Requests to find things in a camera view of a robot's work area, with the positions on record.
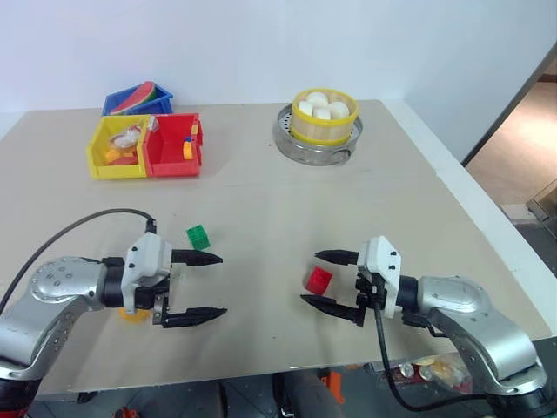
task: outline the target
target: tabletop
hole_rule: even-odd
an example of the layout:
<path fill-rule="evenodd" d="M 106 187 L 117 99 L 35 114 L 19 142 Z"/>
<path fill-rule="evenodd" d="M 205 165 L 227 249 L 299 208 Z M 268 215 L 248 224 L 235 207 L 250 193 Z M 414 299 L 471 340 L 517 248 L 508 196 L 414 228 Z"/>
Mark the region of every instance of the tabletop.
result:
<path fill-rule="evenodd" d="M 198 178 L 92 180 L 85 147 L 100 110 L 31 111 L 0 142 L 0 260 L 4 290 L 30 254 L 75 219 L 133 207 L 158 220 L 158 233 L 190 248 L 185 230 L 202 224 L 206 251 L 222 265 L 178 266 L 171 308 L 225 307 L 199 327 L 133 324 L 116 310 L 77 322 L 42 393 L 90 391 L 263 374 L 298 367 L 376 361 L 372 313 L 364 328 L 318 312 L 299 295 L 314 266 L 334 274 L 325 296 L 354 306 L 355 269 L 313 258 L 319 250 L 359 250 L 385 235 L 402 273 L 468 276 L 531 338 L 551 334 L 534 304 L 379 101 L 360 103 L 364 124 L 344 165 L 310 167 L 284 157 L 272 139 L 283 104 L 214 105 L 198 111 L 204 163 Z M 37 262 L 63 255 L 124 256 L 143 232 L 131 215 L 97 219 L 68 234 Z M 24 290 L 22 284 L 16 293 Z M 453 350 L 425 330 L 385 322 L 392 359 Z"/>

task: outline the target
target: watermelon slice toy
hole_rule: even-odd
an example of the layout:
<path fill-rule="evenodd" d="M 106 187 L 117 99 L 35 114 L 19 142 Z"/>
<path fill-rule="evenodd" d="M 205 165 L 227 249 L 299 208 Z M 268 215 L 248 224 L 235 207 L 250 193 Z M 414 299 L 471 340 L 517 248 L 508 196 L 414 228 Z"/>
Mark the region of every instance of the watermelon slice toy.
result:
<path fill-rule="evenodd" d="M 111 115 L 122 115 L 128 110 L 156 98 L 156 96 L 155 84 L 152 81 L 145 81 L 124 102 L 115 107 L 111 111 Z"/>

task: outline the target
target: yellow plastic bin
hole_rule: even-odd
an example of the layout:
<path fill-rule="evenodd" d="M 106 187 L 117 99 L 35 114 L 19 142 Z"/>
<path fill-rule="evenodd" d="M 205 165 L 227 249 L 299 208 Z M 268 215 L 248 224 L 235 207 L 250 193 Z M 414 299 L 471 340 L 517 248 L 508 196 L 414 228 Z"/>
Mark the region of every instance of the yellow plastic bin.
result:
<path fill-rule="evenodd" d="M 137 179 L 147 177 L 143 157 L 143 142 L 151 115 L 104 116 L 87 145 L 87 162 L 93 179 Z M 114 135 L 132 125 L 141 127 L 141 136 L 136 144 L 138 163 L 134 165 L 109 165 L 106 153 L 110 149 L 110 140 Z"/>
<path fill-rule="evenodd" d="M 305 100 L 313 91 L 325 93 L 329 103 L 343 102 L 350 112 L 348 118 L 324 120 L 308 116 L 299 109 L 299 102 Z M 310 89 L 302 91 L 292 101 L 292 119 L 290 133 L 296 139 L 314 145 L 341 145 L 344 144 L 352 132 L 354 121 L 358 117 L 358 104 L 343 93 L 332 89 Z"/>

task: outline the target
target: blue plastic bin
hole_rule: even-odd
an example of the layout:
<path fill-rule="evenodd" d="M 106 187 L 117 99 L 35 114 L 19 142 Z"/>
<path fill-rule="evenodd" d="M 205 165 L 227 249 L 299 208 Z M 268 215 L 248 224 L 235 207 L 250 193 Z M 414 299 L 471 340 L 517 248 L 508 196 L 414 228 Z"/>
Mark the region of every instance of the blue plastic bin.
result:
<path fill-rule="evenodd" d="M 139 86 L 136 85 L 135 87 L 131 87 L 130 89 L 109 94 L 104 101 L 103 116 L 110 115 L 112 109 L 115 109 L 124 100 L 126 100 L 138 87 Z M 128 111 L 124 112 L 124 115 L 151 115 L 172 113 L 171 98 L 173 96 L 157 84 L 155 84 L 155 91 L 157 93 L 157 98 L 154 98 L 147 103 L 143 103 L 138 107 L 134 107 L 133 109 L 129 109 Z"/>

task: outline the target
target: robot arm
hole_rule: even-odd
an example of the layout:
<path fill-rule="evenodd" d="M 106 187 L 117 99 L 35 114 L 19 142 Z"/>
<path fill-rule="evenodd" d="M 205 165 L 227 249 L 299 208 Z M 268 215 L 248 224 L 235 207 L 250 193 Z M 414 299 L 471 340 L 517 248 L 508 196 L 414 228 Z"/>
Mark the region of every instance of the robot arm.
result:
<path fill-rule="evenodd" d="M 154 309 L 153 324 L 163 327 L 195 326 L 224 314 L 226 309 L 214 307 L 185 313 L 167 309 L 172 263 L 221 262 L 209 253 L 172 250 L 168 242 L 147 232 L 130 247 L 125 262 L 63 257 L 40 266 L 24 296 L 0 316 L 0 415 L 23 414 L 85 312 L 105 307 L 125 307 L 130 313 Z"/>
<path fill-rule="evenodd" d="M 302 298 L 317 309 L 363 326 L 368 307 L 387 318 L 402 308 L 402 320 L 413 327 L 432 325 L 456 346 L 498 416 L 545 416 L 557 408 L 557 398 L 526 333 L 497 311 L 486 291 L 460 276 L 400 275 L 400 256 L 385 238 L 367 241 L 360 253 L 328 250 L 317 257 L 336 264 L 357 264 L 358 307 L 338 305 L 316 295 Z"/>

